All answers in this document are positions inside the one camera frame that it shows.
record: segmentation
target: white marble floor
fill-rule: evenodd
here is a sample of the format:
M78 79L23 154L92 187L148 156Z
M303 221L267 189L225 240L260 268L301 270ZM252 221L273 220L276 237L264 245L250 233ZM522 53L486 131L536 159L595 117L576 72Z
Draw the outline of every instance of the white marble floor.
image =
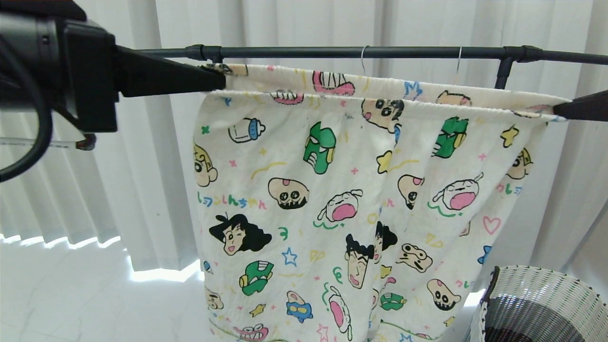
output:
M47 248L5 240L0 341L213 342L197 266L181 273L134 273L120 241L74 250L66 242ZM443 341L461 340L474 309L465 308Z

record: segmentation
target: white woven basket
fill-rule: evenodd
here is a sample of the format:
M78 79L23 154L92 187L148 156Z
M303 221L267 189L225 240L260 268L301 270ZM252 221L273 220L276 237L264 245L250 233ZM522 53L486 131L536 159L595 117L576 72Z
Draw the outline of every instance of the white woven basket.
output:
M608 308L579 279L529 266L496 267L491 277L465 341L608 341Z

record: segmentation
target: baby bottle print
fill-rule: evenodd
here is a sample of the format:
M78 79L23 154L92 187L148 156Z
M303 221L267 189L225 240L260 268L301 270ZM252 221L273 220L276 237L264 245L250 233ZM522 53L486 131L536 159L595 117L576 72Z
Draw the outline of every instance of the baby bottle print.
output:
M265 130L266 126L258 119L246 117L236 125L228 128L228 135L233 142L240 144L242 142L257 140Z

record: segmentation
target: hanger hook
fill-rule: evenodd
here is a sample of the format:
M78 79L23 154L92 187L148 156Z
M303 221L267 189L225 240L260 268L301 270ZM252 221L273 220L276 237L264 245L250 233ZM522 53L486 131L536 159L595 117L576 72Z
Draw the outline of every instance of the hanger hook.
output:
M370 46L366 45L363 47L363 50L361 50L361 67L363 68L363 76L367 76L367 73L365 72L365 64L363 63L363 54L365 53L365 49L367 49L368 47Z
M454 84L458 85L458 72L460 70L460 58L462 57L462 46L460 47L460 50L458 51L458 62L456 63L456 77L454 80Z

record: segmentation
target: cartoon print shorts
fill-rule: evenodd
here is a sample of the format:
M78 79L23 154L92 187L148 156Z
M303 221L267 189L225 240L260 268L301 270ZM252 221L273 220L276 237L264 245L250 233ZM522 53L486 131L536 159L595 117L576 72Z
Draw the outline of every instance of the cartoon print shorts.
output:
M208 65L193 141L210 329L432 341L524 189L552 106L524 92Z

